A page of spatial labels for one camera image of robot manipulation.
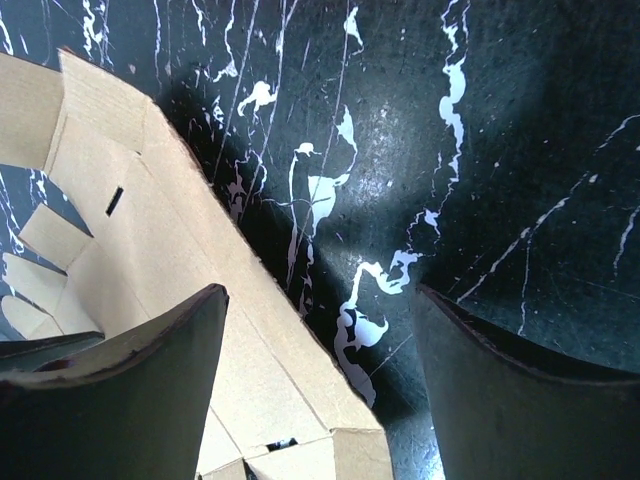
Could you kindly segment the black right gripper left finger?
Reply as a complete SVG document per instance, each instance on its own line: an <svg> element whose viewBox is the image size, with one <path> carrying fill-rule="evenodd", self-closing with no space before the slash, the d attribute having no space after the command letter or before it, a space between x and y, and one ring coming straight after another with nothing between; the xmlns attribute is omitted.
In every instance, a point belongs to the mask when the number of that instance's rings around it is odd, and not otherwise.
<svg viewBox="0 0 640 480"><path fill-rule="evenodd" d="M192 479L229 304L211 284L115 337L1 346L5 479Z"/></svg>

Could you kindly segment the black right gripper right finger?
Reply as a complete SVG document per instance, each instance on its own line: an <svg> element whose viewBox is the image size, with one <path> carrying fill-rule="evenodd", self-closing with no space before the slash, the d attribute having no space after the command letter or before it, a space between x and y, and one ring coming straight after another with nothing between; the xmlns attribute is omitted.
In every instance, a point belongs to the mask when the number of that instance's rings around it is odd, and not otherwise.
<svg viewBox="0 0 640 480"><path fill-rule="evenodd" d="M413 325L446 478L638 478L638 374L545 348L425 285Z"/></svg>

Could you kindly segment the brown cardboard box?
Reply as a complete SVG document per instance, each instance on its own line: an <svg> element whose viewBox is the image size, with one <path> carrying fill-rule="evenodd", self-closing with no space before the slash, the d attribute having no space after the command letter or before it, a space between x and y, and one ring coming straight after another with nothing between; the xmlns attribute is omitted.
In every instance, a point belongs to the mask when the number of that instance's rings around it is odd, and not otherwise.
<svg viewBox="0 0 640 480"><path fill-rule="evenodd" d="M389 479L387 438L147 95L68 50L1 58L1 161L44 173L82 218L36 207L4 253L22 341L115 337L202 288L229 297L192 479Z"/></svg>

